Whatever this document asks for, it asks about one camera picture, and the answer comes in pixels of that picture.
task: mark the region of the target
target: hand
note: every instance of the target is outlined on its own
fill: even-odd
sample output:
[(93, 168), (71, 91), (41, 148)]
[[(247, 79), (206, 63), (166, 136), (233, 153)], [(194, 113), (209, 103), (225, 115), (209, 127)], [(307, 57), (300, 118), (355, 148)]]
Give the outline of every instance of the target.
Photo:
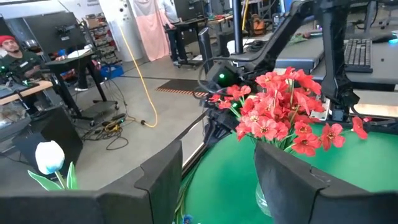
[(61, 57), (57, 57), (55, 60), (61, 61), (61, 60), (65, 60), (65, 59), (67, 59), (66, 56), (61, 56)]
[(25, 77), (30, 78), (34, 73), (36, 73), (39, 70), (40, 70), (40, 65), (36, 65), (29, 71), (25, 72)]

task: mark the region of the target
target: glass vase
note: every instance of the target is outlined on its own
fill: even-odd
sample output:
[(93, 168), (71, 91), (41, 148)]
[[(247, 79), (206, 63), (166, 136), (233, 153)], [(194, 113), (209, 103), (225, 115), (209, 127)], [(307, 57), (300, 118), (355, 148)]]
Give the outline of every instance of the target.
[(268, 209), (268, 204), (266, 198), (264, 197), (264, 194), (262, 193), (260, 183), (257, 183), (256, 187), (256, 201), (261, 211), (267, 216), (271, 217), (271, 212)]

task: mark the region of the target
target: orange object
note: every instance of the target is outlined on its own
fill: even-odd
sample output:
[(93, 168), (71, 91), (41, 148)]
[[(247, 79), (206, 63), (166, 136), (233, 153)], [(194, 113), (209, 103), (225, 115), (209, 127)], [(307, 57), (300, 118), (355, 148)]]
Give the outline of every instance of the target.
[(253, 24), (252, 31), (253, 31), (254, 35), (264, 34), (265, 25), (266, 25), (264, 20), (261, 19), (260, 16), (257, 14), (253, 14), (251, 16), (251, 19), (252, 19), (252, 24)]

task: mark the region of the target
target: extension cord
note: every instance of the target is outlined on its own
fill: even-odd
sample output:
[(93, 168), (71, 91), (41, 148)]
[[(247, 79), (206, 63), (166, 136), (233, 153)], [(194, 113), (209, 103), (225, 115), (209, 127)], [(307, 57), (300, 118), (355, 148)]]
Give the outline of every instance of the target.
[(118, 26), (118, 27), (119, 27), (120, 33), (122, 34), (123, 41), (124, 41), (124, 43), (126, 44), (126, 47), (127, 47), (128, 51), (129, 51), (129, 53), (130, 53), (130, 56), (131, 56), (131, 58), (132, 58), (132, 61), (134, 62), (135, 66), (136, 66), (136, 68), (137, 68), (139, 77), (140, 77), (140, 79), (141, 79), (142, 85), (144, 86), (145, 93), (146, 93), (146, 95), (147, 95), (147, 98), (148, 98), (148, 100), (149, 100), (149, 103), (150, 103), (150, 105), (152, 106), (152, 109), (154, 110), (154, 113), (155, 113), (155, 124), (153, 124), (153, 125), (147, 124), (145, 120), (141, 120), (141, 124), (142, 124), (142, 125), (146, 125), (147, 127), (150, 127), (150, 128), (154, 128), (154, 127), (157, 126), (157, 111), (156, 111), (156, 108), (155, 108), (155, 106), (154, 106), (154, 104), (153, 104), (153, 102), (152, 102), (152, 100), (151, 100), (151, 98), (150, 98), (150, 96), (149, 96), (148, 89), (147, 89), (146, 84), (145, 84), (145, 81), (144, 81), (144, 77), (142, 77), (142, 74), (141, 74), (141, 71), (140, 71), (140, 69), (139, 69), (139, 66), (138, 66), (138, 64), (137, 64), (137, 62), (136, 62), (136, 59), (134, 58), (134, 56), (133, 56), (133, 54), (132, 54), (132, 52), (131, 52), (131, 49), (130, 49), (129, 44), (127, 43), (126, 37), (124, 36), (124, 32), (123, 32), (123, 30), (122, 30), (122, 28), (121, 28), (120, 26)]

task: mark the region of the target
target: bouquet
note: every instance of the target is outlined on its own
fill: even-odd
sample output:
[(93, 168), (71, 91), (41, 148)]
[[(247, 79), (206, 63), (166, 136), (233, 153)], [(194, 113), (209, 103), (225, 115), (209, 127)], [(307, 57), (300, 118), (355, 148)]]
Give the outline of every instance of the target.
[[(319, 120), (311, 117), (310, 112), (325, 111), (321, 100), (316, 98), (321, 94), (321, 85), (312, 78), (294, 68), (287, 68), (283, 75), (268, 72), (256, 78), (262, 88), (259, 93), (251, 95), (249, 86), (233, 85), (227, 88), (227, 96), (215, 94), (209, 102), (236, 115), (239, 141), (248, 135), (286, 152), (314, 156), (321, 146), (326, 151), (332, 144), (343, 147), (345, 138), (340, 124), (327, 123), (320, 136), (312, 132), (310, 124)], [(353, 118), (353, 129), (348, 131), (354, 131), (361, 139), (368, 137), (359, 117)]]

